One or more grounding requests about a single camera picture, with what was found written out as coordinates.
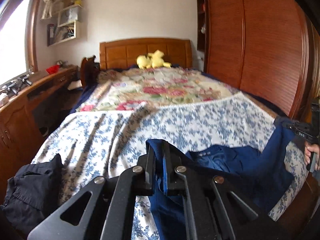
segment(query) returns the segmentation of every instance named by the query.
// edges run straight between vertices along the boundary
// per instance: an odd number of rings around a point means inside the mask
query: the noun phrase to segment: blue and white floral sheet
[[[63,203],[95,176],[118,176],[136,165],[146,153],[147,139],[167,140],[182,152],[201,151],[212,144],[249,145],[262,151],[275,129],[273,121],[241,92],[194,104],[151,108],[142,103],[131,111],[74,113],[49,136],[33,163],[61,155]],[[307,176],[303,153],[293,143],[286,150],[285,166],[295,179],[270,211],[274,220],[290,205]],[[136,198],[132,239],[159,239],[147,197]]]

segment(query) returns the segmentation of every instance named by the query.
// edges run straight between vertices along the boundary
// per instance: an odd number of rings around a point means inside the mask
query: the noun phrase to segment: wooden desk
[[[37,72],[30,77],[32,86],[0,108],[0,202],[5,196],[7,180],[32,161],[44,142],[31,111],[56,90],[68,85],[76,73],[74,65],[52,75]]]

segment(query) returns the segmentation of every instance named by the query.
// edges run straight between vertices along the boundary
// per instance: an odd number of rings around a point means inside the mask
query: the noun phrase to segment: metal screw
[[[104,182],[104,177],[102,176],[98,176],[94,179],[95,184],[101,184],[102,182]]]
[[[213,180],[215,183],[218,183],[218,184],[222,184],[224,182],[224,178],[221,176],[215,176]]]
[[[141,166],[134,166],[132,168],[132,171],[135,173],[140,173],[143,170],[143,168]]]
[[[176,167],[177,172],[183,173],[187,170],[185,166],[178,166]]]

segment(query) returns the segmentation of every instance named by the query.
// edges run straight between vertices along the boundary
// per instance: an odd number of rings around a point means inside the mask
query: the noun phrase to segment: wooden window frame
[[[32,5],[30,8],[30,17],[27,22],[26,27],[26,49],[27,49],[27,70],[30,66],[33,66],[33,71],[38,71],[37,57],[36,57],[36,24],[38,18],[38,10],[41,0],[32,0]]]

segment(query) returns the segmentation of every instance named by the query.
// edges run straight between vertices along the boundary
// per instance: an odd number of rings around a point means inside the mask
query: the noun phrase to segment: person's thumb
[[[307,146],[307,149],[310,152],[315,152],[315,153],[319,154],[319,146],[317,144],[309,145],[309,146]]]

